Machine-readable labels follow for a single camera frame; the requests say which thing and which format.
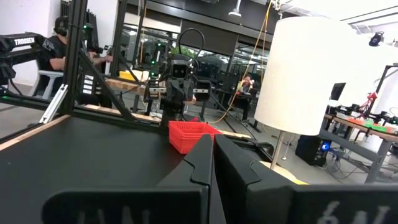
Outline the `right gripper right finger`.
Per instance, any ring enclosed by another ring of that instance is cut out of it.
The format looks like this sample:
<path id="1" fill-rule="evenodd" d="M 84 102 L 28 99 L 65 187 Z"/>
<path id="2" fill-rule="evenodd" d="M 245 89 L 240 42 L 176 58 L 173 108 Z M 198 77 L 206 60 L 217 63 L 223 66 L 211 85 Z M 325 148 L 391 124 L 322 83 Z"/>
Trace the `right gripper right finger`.
<path id="1" fill-rule="evenodd" d="M 299 185 L 215 136 L 228 224 L 398 224 L 398 186 Z"/>

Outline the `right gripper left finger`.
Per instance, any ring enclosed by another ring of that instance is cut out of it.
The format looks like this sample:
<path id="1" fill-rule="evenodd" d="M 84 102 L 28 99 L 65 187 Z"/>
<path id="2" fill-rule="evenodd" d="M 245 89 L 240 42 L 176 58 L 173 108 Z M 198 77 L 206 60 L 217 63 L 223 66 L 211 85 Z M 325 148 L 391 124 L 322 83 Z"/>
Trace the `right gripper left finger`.
<path id="1" fill-rule="evenodd" d="M 208 224 L 213 139 L 203 135 L 153 187 L 71 189 L 42 206 L 43 224 Z"/>

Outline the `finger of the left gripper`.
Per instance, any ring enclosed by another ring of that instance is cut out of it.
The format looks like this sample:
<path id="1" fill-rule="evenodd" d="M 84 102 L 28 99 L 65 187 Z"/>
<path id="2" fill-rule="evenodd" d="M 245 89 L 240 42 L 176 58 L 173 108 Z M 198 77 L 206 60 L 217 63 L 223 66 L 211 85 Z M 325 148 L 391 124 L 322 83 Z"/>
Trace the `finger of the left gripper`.
<path id="1" fill-rule="evenodd" d="M 198 80 L 194 88 L 194 96 L 197 101 L 207 101 L 211 95 L 211 82 L 208 80 Z"/>
<path id="2" fill-rule="evenodd" d="M 159 82 L 158 80 L 148 80 L 144 92 L 144 101 L 157 100 L 159 98 Z"/>

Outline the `person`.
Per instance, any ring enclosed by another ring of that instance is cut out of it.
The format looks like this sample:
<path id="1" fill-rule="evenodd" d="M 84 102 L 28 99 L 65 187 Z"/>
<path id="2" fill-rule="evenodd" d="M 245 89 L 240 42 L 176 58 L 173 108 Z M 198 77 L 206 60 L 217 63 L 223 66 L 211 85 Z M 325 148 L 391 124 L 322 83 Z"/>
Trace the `person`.
<path id="1" fill-rule="evenodd" d="M 242 121 L 248 120 L 248 113 L 251 109 L 251 102 L 254 99 L 253 93 L 254 80 L 250 75 L 246 75 L 242 81 L 238 83 L 237 94 L 234 99 L 234 106 L 243 110 Z"/>
<path id="2" fill-rule="evenodd" d="M 65 57 L 66 57 L 66 46 L 68 42 L 68 16 L 61 16 L 55 20 L 54 31 L 55 35 L 48 38 L 48 40 L 53 44 L 55 52 L 44 54 L 43 57 L 38 59 L 39 69 L 50 71 L 50 72 L 62 72 L 65 69 Z M 113 56 L 107 55 L 105 57 L 97 57 L 96 52 L 89 52 L 90 59 L 94 65 L 102 64 L 104 62 L 112 62 Z M 39 88 L 45 88 L 49 83 L 49 77 L 42 77 L 39 81 Z M 55 79 L 50 96 L 55 96 L 61 84 L 63 83 L 63 77 L 58 77 Z M 100 105 L 100 96 L 82 94 L 76 96 L 76 100 L 80 105 Z"/>

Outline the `red plastic basket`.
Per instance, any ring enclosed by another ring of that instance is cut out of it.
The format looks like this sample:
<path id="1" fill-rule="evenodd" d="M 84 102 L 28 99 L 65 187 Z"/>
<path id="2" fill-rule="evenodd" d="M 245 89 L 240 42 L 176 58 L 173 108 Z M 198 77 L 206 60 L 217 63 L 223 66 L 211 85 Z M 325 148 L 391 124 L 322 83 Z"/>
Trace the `red plastic basket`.
<path id="1" fill-rule="evenodd" d="M 188 154 L 199 139 L 209 134 L 214 140 L 221 132 L 207 123 L 191 121 L 170 121 L 169 142 L 180 154 Z"/>

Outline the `black computer tower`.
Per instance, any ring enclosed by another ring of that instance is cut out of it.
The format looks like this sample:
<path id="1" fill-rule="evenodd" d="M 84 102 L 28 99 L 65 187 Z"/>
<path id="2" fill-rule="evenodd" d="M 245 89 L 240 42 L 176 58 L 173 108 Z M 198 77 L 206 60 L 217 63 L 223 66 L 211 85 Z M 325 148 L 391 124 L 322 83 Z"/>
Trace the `black computer tower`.
<path id="1" fill-rule="evenodd" d="M 323 167 L 326 155 L 330 150 L 331 141 L 318 136 L 301 135 L 298 139 L 295 155 L 310 166 Z"/>

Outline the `white shade table lamp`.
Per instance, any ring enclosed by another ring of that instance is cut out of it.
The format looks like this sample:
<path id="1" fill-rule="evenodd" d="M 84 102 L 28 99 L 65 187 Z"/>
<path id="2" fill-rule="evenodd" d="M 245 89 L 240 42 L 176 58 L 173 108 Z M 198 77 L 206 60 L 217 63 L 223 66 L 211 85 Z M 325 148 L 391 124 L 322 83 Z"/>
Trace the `white shade table lamp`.
<path id="1" fill-rule="evenodd" d="M 359 67 L 356 38 L 348 24 L 325 17 L 277 22 L 254 115 L 280 131 L 272 170 L 285 133 L 319 134 L 334 84 L 345 82 Z"/>

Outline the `silver aluminium strut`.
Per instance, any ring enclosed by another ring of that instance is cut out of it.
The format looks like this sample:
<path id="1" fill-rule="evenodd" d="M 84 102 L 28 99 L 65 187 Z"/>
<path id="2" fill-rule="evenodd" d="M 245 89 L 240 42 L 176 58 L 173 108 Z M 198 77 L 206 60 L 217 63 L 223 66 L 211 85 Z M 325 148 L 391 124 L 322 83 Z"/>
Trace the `silver aluminium strut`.
<path id="1" fill-rule="evenodd" d="M 62 84 L 58 89 L 57 93 L 53 97 L 53 100 L 50 102 L 49 106 L 45 110 L 44 114 L 42 115 L 41 119 L 39 120 L 40 124 L 47 124 L 53 117 L 56 115 L 60 105 L 62 104 L 66 94 L 68 92 L 68 85 Z"/>

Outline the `black table mat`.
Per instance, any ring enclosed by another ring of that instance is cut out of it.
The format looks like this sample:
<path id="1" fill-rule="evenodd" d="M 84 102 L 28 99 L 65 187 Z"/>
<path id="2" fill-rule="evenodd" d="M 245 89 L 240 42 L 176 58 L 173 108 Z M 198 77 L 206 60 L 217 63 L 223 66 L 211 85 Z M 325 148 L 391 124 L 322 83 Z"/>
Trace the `black table mat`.
<path id="1" fill-rule="evenodd" d="M 0 224 L 42 224 L 63 190 L 155 186 L 181 160 L 157 129 L 59 118 L 0 143 Z"/>

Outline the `white chair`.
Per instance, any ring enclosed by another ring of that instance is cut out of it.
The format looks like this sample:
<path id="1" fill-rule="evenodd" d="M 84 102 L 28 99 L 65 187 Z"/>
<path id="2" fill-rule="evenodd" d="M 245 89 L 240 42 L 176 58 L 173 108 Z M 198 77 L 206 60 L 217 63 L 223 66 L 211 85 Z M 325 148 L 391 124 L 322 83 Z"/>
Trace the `white chair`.
<path id="1" fill-rule="evenodd" d="M 49 82 L 45 88 L 45 91 L 42 95 L 37 95 L 37 87 L 39 85 L 40 82 L 40 78 L 41 76 L 46 76 L 49 77 Z M 60 78 L 63 77 L 63 73 L 62 72 L 53 72 L 53 71 L 46 71 L 46 70 L 39 70 L 37 72 L 37 79 L 32 87 L 32 89 L 30 90 L 29 95 L 33 96 L 33 97 L 41 97 L 42 99 L 46 99 L 49 100 L 50 99 L 50 95 L 52 93 L 53 90 L 53 85 L 55 83 L 55 79 L 56 78 Z"/>

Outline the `wooden background table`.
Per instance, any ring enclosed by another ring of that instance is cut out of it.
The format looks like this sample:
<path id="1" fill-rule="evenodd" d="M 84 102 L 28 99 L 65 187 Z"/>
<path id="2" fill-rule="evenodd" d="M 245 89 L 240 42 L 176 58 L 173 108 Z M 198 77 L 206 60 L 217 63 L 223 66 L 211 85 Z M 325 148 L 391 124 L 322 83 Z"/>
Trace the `wooden background table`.
<path id="1" fill-rule="evenodd" d="M 337 144 L 330 151 L 354 167 L 348 175 L 365 174 L 367 184 L 398 183 L 398 161 L 393 164 L 386 160 L 389 151 L 398 146 L 398 131 L 394 128 L 326 114 L 319 136 Z"/>

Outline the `black monitor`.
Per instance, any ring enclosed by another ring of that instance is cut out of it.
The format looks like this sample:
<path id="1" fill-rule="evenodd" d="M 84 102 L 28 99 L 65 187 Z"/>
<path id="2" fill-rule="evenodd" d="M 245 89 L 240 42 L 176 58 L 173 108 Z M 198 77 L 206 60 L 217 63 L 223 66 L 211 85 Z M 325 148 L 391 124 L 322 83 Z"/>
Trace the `black monitor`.
<path id="1" fill-rule="evenodd" d="M 331 91 L 330 99 L 339 100 L 345 85 L 346 83 L 335 83 Z"/>

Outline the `red background robot part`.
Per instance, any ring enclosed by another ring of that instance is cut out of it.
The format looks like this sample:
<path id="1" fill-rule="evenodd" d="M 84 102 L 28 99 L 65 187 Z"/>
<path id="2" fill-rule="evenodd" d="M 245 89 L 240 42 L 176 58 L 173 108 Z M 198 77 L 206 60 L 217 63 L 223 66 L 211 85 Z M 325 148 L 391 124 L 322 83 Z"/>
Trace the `red background robot part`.
<path id="1" fill-rule="evenodd" d="M 375 100 L 378 98 L 377 92 L 369 93 L 367 96 L 367 101 L 360 106 L 360 111 L 362 116 L 367 116 L 371 112 L 371 108 Z"/>

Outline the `black aluminium rig frame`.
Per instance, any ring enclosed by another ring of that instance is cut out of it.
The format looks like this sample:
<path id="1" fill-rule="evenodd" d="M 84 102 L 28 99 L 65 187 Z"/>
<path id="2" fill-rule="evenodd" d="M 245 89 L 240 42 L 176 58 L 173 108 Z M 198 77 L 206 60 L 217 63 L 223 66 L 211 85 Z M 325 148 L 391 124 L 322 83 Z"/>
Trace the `black aluminium rig frame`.
<path id="1" fill-rule="evenodd" d="M 63 83 L 70 87 L 70 91 L 67 93 L 57 113 L 119 126 L 160 126 L 160 120 L 150 116 L 139 115 L 137 116 L 138 119 L 132 120 L 123 118 L 122 113 L 118 109 L 113 110 L 93 105 L 77 106 L 75 104 L 78 77 L 81 76 L 81 71 L 83 70 L 78 55 L 83 40 L 83 22 L 87 5 L 88 0 L 74 0 L 72 2 L 73 11 L 71 12 L 72 18 L 69 25 L 69 38 L 65 59 L 66 69 L 63 79 Z M 0 103 L 45 111 L 45 107 L 49 105 L 50 101 L 31 96 L 16 95 L 6 90 L 5 93 L 0 94 Z"/>

